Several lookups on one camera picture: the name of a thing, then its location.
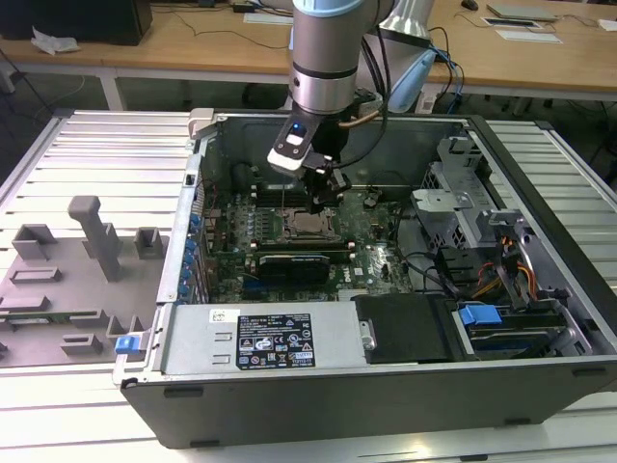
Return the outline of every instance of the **warning label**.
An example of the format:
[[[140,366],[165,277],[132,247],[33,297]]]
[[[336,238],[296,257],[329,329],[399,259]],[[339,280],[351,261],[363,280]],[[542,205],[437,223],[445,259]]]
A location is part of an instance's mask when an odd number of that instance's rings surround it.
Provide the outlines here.
[[[240,369],[315,366],[308,313],[239,316],[237,339]]]

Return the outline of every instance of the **computer case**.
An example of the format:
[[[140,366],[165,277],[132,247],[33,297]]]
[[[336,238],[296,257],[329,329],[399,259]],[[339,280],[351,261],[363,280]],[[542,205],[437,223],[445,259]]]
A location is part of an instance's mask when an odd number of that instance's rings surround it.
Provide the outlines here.
[[[0,0],[4,39],[33,37],[32,27],[55,37],[137,45],[150,27],[149,0]]]

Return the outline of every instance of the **laptop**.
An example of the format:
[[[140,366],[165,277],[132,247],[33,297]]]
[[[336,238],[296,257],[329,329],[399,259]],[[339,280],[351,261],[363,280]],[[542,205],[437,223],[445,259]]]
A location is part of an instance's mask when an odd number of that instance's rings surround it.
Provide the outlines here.
[[[531,19],[534,21],[554,22],[559,19],[542,8],[514,7],[511,5],[487,5],[488,9],[499,17],[508,19]]]

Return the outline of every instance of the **wooden desk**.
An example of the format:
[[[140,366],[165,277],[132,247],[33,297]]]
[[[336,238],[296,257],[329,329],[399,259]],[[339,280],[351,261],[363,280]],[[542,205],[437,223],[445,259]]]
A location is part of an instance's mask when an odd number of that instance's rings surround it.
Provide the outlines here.
[[[617,8],[546,0],[491,0],[491,3],[541,6],[561,16],[614,19]],[[478,12],[469,12],[458,0],[436,0],[430,26],[442,26],[450,38],[450,51],[466,75],[466,94],[533,96],[590,100],[617,100],[617,32],[587,27],[573,17],[554,24],[562,44],[506,41],[495,28],[474,27],[482,16],[493,16],[487,0]],[[101,80],[110,109],[124,109],[118,77],[286,83],[289,51],[259,46],[229,32],[193,31],[168,9],[153,8],[153,22],[139,46],[80,43],[82,50],[50,56],[28,41],[0,41],[17,66],[30,72],[95,75]],[[233,31],[274,47],[289,42],[287,25],[247,24],[231,11],[177,13],[197,32]],[[436,45],[443,35],[434,32]],[[0,62],[0,70],[8,64]],[[423,98],[431,101],[442,90],[448,72],[435,65]]]
[[[452,59],[465,70],[466,94],[531,96],[589,100],[617,100],[617,33],[583,25],[566,16],[552,23],[563,43],[507,41],[496,28],[484,27],[482,17],[494,17],[491,4],[537,6],[556,16],[573,14],[590,19],[615,19],[617,7],[544,0],[478,0],[470,12],[454,0],[436,0],[429,26],[448,33]],[[461,12],[465,17],[455,16]],[[445,48],[441,31],[433,32],[437,46]],[[448,72],[434,65],[424,97],[430,102],[443,88]]]
[[[291,27],[249,24],[243,14],[221,12],[178,12],[198,33],[183,24],[168,8],[153,7],[150,29],[138,46],[80,42],[74,53],[51,56],[29,41],[0,40],[0,47],[26,72],[94,75],[101,81],[111,110],[124,110],[118,87],[119,77],[205,80],[225,82],[287,83]],[[234,33],[272,46],[271,49]],[[2,70],[11,71],[0,59],[0,90],[11,90],[10,80],[2,85]]]

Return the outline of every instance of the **blue tab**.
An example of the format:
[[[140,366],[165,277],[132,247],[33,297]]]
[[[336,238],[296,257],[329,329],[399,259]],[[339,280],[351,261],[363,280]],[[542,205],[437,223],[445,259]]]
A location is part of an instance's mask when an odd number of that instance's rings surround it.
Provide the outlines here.
[[[120,336],[116,340],[116,353],[120,354],[139,354],[139,336]]]
[[[502,322],[499,311],[488,304],[466,305],[459,310],[459,316],[467,325],[498,325]]]

